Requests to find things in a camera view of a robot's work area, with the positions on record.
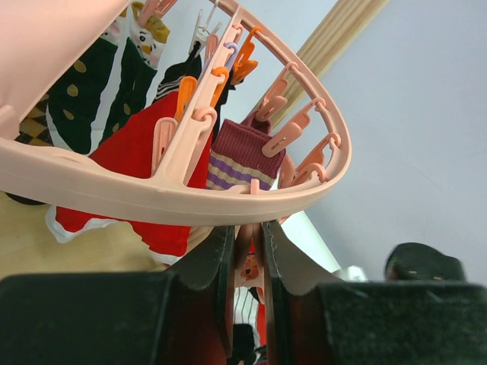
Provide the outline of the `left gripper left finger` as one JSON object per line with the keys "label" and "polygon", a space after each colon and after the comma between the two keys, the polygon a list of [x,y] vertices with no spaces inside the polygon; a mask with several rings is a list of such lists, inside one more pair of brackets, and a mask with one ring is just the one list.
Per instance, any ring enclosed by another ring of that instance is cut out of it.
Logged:
{"label": "left gripper left finger", "polygon": [[233,227],[165,271],[13,275],[3,364],[223,364],[231,355]]}

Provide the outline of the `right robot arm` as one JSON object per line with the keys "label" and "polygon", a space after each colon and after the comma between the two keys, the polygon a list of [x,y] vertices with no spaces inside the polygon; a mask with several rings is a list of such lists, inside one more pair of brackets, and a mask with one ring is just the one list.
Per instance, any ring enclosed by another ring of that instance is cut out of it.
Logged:
{"label": "right robot arm", "polygon": [[384,266],[386,281],[466,281],[461,261],[423,243],[401,243]]}

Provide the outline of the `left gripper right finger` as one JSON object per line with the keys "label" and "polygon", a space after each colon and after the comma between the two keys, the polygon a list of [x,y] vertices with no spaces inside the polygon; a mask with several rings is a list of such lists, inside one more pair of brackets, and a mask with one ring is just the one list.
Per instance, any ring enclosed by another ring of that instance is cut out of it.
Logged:
{"label": "left gripper right finger", "polygon": [[344,281],[263,224],[270,364],[484,364],[486,289]]}

